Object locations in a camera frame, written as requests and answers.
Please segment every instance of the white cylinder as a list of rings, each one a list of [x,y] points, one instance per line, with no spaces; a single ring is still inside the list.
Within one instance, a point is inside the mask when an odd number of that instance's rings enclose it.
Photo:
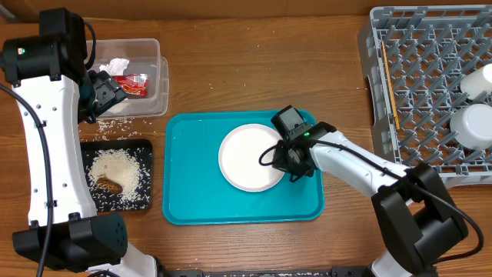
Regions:
[[[492,146],[492,107],[475,104],[455,112],[450,122],[451,131],[457,131],[456,140],[462,146],[483,150]]]
[[[461,91],[468,94],[470,100],[492,92],[492,64],[485,65],[475,72],[470,73],[460,83]]]

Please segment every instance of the clear plastic container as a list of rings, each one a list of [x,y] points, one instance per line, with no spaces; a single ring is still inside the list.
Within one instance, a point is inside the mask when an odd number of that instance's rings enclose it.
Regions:
[[[91,50],[92,41],[87,41],[89,55]],[[168,62],[161,57],[159,41],[153,38],[97,40],[95,62],[91,70],[99,72],[99,66],[107,65],[113,58],[126,58],[130,61],[124,75],[148,75],[148,94],[144,98],[129,95],[127,99],[110,108],[99,118],[148,117],[165,114],[169,100]]]

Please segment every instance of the wooden stick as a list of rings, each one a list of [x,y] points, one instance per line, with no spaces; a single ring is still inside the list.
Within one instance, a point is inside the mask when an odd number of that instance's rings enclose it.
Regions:
[[[393,111],[394,124],[397,126],[397,130],[400,130],[400,121],[398,120],[397,106],[394,102],[393,85],[391,84],[390,69],[387,66],[386,47],[384,47],[384,41],[381,42],[381,46],[383,48],[384,67],[386,68],[387,87],[390,90],[389,94],[391,100],[391,110]]]

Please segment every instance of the white plate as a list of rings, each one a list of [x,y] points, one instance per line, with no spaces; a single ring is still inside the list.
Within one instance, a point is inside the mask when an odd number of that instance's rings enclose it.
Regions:
[[[225,136],[218,152],[218,164],[224,177],[236,188],[246,192],[263,192],[284,176],[280,170],[259,163],[260,155],[277,144],[280,135],[265,125],[246,124]],[[263,158],[271,162],[274,151]]]

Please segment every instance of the white tissue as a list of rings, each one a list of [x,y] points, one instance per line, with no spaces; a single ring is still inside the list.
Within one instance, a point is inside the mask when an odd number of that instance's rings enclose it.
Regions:
[[[123,71],[128,67],[129,60],[126,58],[113,58],[109,65],[99,66],[99,71],[105,70],[111,76],[123,75]]]

